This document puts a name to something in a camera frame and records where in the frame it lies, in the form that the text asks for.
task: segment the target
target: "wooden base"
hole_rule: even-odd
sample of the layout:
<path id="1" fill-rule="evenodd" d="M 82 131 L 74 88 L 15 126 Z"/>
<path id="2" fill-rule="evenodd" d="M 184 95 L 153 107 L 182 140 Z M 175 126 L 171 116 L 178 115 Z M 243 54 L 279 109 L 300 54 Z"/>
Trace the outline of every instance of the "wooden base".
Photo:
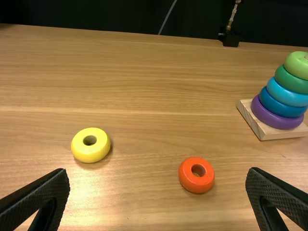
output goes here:
<path id="1" fill-rule="evenodd" d="M 304 122 L 292 130 L 275 129 L 262 123 L 252 113 L 250 109 L 251 101 L 252 100 L 240 100 L 236 107 L 259 140 L 267 141 L 308 136 L 308 127 Z"/>

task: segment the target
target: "blue ring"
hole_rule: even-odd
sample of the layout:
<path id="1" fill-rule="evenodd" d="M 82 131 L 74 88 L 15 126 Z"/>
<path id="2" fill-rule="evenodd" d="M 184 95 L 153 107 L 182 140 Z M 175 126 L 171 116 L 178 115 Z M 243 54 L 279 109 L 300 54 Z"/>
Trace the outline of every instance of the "blue ring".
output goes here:
<path id="1" fill-rule="evenodd" d="M 260 94 L 259 99 L 261 104 L 268 109 L 270 112 L 286 117 L 286 118 L 295 118 L 301 116 L 307 110 L 308 106 L 306 107 L 292 107 L 285 105 L 277 100 L 275 100 L 266 90 L 264 87 Z"/>
<path id="2" fill-rule="evenodd" d="M 271 78 L 266 86 L 269 94 L 277 101 L 293 107 L 308 105 L 308 94 L 299 94 L 280 86 L 275 77 Z"/>

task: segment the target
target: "green ring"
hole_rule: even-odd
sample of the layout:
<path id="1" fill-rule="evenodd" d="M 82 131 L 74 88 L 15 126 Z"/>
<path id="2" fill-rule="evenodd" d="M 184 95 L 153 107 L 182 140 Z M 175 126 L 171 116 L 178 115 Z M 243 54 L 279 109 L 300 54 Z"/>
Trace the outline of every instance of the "green ring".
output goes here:
<path id="1" fill-rule="evenodd" d="M 308 94 L 308 81 L 290 74 L 283 65 L 276 70 L 275 79 L 281 86 L 288 90 L 296 93 Z"/>
<path id="2" fill-rule="evenodd" d="M 303 51 L 292 52 L 284 61 L 284 68 L 292 75 L 308 80 L 308 60 L 305 58 L 307 54 Z"/>

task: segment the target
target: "dark background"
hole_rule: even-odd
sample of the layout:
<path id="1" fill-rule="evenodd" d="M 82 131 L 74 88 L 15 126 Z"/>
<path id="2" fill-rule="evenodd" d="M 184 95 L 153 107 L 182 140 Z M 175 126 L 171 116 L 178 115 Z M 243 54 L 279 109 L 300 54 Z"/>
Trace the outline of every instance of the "dark background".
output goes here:
<path id="1" fill-rule="evenodd" d="M 173 0 L 0 0 L 3 23 L 157 34 Z M 178 0 L 162 35 L 217 39 L 232 0 Z M 308 0 L 245 0 L 242 41 L 308 46 Z"/>

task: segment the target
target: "stacking ring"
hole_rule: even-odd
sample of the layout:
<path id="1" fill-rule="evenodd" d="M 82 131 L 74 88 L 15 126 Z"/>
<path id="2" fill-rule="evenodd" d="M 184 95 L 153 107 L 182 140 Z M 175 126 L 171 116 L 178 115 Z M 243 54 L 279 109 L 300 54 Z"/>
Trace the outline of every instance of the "stacking ring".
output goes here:
<path id="1" fill-rule="evenodd" d="M 293 107 L 305 107 L 308 105 L 308 94 L 299 94 L 283 88 L 275 77 L 268 81 L 266 86 L 269 94 L 281 103 Z"/>
<path id="2" fill-rule="evenodd" d="M 260 102 L 259 95 L 253 98 L 251 102 L 251 111 L 253 114 L 266 125 L 282 129 L 289 130 L 298 127 L 304 120 L 304 115 L 296 118 L 286 118 L 278 116 L 270 111 L 268 111 Z"/>
<path id="3" fill-rule="evenodd" d="M 214 185 L 214 170 L 206 160 L 200 157 L 190 157 L 184 160 L 179 167 L 179 181 L 185 189 L 192 193 L 205 193 Z"/>
<path id="4" fill-rule="evenodd" d="M 106 132 L 99 128 L 86 128 L 72 139 L 71 150 L 74 157 L 84 163 L 94 163 L 109 152 L 111 142 Z"/>
<path id="5" fill-rule="evenodd" d="M 288 90 L 296 93 L 308 94 L 308 81 L 290 74 L 283 65 L 276 70 L 275 80 Z"/>
<path id="6" fill-rule="evenodd" d="M 299 117 L 305 113 L 308 106 L 305 107 L 292 107 L 286 104 L 283 104 L 277 100 L 275 100 L 267 91 L 266 87 L 264 87 L 260 94 L 259 99 L 261 104 L 270 112 L 273 112 L 276 115 L 288 118 Z"/>
<path id="7" fill-rule="evenodd" d="M 308 59 L 307 52 L 295 51 L 288 55 L 284 61 L 284 68 L 292 75 L 308 80 Z"/>

